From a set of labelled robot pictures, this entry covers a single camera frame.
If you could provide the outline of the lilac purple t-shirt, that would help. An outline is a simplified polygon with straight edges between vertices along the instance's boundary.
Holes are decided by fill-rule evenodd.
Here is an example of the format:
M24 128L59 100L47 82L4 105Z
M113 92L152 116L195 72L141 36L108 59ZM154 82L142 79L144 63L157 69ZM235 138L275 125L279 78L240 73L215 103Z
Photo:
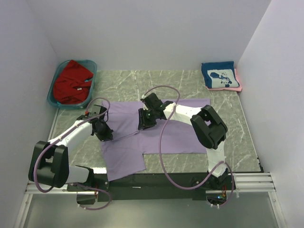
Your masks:
M143 156L159 152L159 137L165 121L157 120L155 127L139 131L138 110L142 106L140 101L111 104L107 124L113 130L113 140L101 143L109 181L145 170ZM173 120L164 129L161 151L162 154L206 154L193 127Z

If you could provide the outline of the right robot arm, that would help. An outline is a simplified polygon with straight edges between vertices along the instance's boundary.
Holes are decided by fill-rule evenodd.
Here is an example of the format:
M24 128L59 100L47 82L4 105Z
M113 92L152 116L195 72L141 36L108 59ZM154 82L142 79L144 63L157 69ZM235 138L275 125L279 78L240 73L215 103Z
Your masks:
M161 100L141 100L144 108L139 109L140 130L145 130L156 125L157 119L165 120L159 137L159 158L166 178L175 187L182 190L194 190L209 181L209 186L215 190L225 184L226 177L230 174L231 168L225 162L224 142L228 128L218 113L211 105L203 108L194 108L177 104L176 102ZM209 170L205 179L193 187L183 187L175 183L167 173L162 159L162 135L170 120L188 124L193 127L200 144L207 150Z

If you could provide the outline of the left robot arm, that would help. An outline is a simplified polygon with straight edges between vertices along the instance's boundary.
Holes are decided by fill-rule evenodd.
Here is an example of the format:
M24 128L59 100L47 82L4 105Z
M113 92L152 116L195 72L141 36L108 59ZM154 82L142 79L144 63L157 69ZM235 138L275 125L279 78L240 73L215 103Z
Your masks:
M91 190L95 185L93 169L85 166L70 166L68 158L68 152L91 135L96 135L102 142L110 141L113 139L113 130L102 117L87 121L87 117L82 115L58 137L48 142L37 142L34 146L28 179L52 188L78 183L83 190Z

